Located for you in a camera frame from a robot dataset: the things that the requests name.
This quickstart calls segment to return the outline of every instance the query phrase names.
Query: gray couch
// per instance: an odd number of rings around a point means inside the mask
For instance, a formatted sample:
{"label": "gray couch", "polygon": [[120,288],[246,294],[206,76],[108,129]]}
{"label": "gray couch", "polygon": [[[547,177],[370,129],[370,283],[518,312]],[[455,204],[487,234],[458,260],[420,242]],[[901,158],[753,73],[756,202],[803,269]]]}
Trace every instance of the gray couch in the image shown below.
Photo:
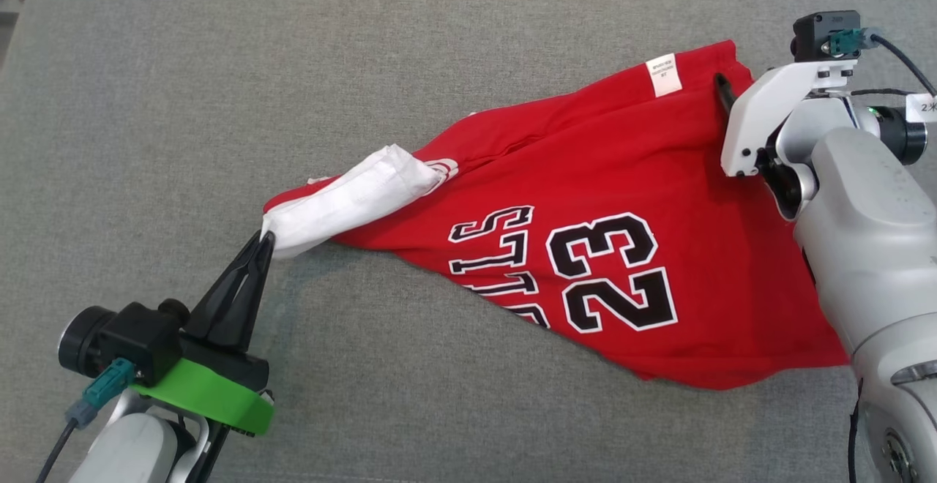
{"label": "gray couch", "polygon": [[[56,360],[70,317],[194,302],[275,193],[673,50],[733,39],[760,74],[825,9],[937,76],[931,0],[27,0],[0,70],[0,479],[34,479],[84,387]],[[855,84],[917,86],[883,50]],[[934,159],[914,167],[931,196]],[[277,417],[215,481],[846,478],[847,369],[643,382],[389,254],[276,263],[252,352]]]}

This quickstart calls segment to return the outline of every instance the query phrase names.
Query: red shirt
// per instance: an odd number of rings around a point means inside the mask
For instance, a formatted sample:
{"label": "red shirt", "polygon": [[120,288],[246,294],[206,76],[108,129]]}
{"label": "red shirt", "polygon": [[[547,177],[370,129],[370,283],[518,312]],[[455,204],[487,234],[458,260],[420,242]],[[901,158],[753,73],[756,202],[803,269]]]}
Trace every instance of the red shirt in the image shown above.
{"label": "red shirt", "polygon": [[[476,113],[413,156],[438,189],[339,242],[391,250],[645,377],[730,389],[846,363],[793,226],[760,179],[720,170],[713,77],[752,85],[735,44],[575,93]],[[321,189],[280,194],[265,210]]]}

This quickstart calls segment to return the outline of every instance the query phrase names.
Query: white tag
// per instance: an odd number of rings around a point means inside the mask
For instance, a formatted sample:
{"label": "white tag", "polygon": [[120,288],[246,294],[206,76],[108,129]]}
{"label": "white tag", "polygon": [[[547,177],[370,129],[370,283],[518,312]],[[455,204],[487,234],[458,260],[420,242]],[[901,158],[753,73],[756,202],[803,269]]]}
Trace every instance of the white tag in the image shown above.
{"label": "white tag", "polygon": [[937,123],[937,100],[930,93],[911,94],[904,104],[904,119],[909,123]]}
{"label": "white tag", "polygon": [[680,76],[676,73],[676,57],[673,53],[648,60],[645,64],[647,72],[650,73],[650,80],[654,83],[654,94],[657,97],[683,89]]}

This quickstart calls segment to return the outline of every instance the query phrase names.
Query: cable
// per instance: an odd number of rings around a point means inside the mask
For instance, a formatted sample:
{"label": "cable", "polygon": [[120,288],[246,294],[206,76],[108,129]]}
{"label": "cable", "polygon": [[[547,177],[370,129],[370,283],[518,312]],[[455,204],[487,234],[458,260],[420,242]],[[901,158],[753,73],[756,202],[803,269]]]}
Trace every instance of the cable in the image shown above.
{"label": "cable", "polygon": [[904,97],[913,93],[906,89],[857,89],[849,92],[849,95],[900,95]]}
{"label": "cable", "polygon": [[856,408],[849,416],[849,451],[846,453],[849,468],[849,483],[856,483],[856,434],[859,432],[859,400],[862,397],[862,382],[859,379],[859,393],[856,396]]}
{"label": "cable", "polygon": [[922,73],[921,70],[918,70],[917,66],[914,65],[910,59],[908,59],[907,55],[904,55],[902,50],[897,49],[895,44],[888,42],[888,39],[886,39],[886,37],[882,37],[881,35],[871,35],[869,36],[869,39],[871,42],[877,42],[886,47],[887,50],[890,50],[891,53],[894,53],[897,59],[901,60],[901,62],[903,62],[904,65],[908,67],[908,70],[911,70],[911,73],[914,73],[914,76],[917,77],[917,80],[920,81],[922,85],[924,85],[924,89],[927,89],[927,92],[930,93],[930,95],[937,97],[937,89],[934,89],[934,85],[931,85],[930,80],[924,76],[924,73]]}
{"label": "cable", "polygon": [[68,441],[68,437],[71,436],[71,433],[74,432],[75,427],[78,426],[78,420],[68,419],[68,424],[64,426],[64,430],[61,431],[59,440],[56,442],[56,446],[53,447],[53,451],[49,453],[49,457],[46,457],[46,464],[42,466],[42,472],[40,476],[36,478],[36,483],[45,483],[45,480],[49,477],[49,473],[53,470],[53,464],[56,464],[58,455],[61,454],[61,449],[64,448],[64,444]]}

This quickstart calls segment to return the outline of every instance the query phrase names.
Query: clothing tag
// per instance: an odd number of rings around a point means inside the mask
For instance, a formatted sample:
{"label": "clothing tag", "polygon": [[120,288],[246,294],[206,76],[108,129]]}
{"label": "clothing tag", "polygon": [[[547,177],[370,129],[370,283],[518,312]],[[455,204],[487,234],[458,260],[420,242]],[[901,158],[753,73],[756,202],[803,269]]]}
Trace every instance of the clothing tag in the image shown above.
{"label": "clothing tag", "polygon": [[909,123],[937,122],[937,100],[930,93],[913,93],[904,99],[904,119]]}
{"label": "clothing tag", "polygon": [[645,64],[657,97],[683,89],[680,76],[676,73],[676,57],[673,53],[648,60]]}

